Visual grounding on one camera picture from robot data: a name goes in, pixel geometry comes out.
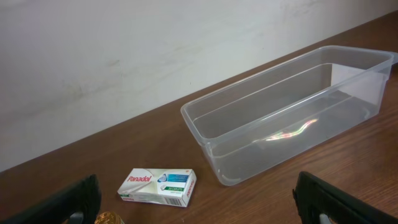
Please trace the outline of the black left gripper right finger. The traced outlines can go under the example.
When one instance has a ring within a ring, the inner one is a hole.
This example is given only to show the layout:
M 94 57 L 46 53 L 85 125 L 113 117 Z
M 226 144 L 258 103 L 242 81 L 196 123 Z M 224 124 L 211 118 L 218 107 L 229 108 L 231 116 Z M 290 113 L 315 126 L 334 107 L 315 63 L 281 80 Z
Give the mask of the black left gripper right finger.
M 397 218 L 306 171 L 299 173 L 293 197 L 302 223 L 319 224 L 325 215 L 336 223 L 397 224 Z

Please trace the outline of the white Panadol medicine box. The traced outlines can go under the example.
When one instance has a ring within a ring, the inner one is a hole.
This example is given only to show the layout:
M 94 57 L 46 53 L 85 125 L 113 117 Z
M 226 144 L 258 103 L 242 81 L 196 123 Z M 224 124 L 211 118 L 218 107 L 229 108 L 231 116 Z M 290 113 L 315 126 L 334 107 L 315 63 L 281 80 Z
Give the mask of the white Panadol medicine box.
M 196 182 L 192 169 L 134 168 L 118 194 L 123 201 L 187 207 Z

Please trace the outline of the gold-lidded small jar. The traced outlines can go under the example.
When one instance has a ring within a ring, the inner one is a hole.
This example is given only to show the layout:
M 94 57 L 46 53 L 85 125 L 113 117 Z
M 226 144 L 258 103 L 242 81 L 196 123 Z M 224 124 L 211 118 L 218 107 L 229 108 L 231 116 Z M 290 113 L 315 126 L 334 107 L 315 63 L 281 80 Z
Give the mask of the gold-lidded small jar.
M 104 212 L 97 216 L 95 224 L 124 224 L 124 221 L 115 212 Z

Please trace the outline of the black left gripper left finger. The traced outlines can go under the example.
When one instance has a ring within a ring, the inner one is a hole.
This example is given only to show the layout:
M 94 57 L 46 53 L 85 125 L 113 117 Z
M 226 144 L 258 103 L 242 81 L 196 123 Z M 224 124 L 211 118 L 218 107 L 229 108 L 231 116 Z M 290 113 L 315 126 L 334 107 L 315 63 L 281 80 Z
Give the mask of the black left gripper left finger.
M 101 191 L 95 174 L 69 185 L 40 203 L 3 220 L 3 224 L 94 224 L 101 207 Z

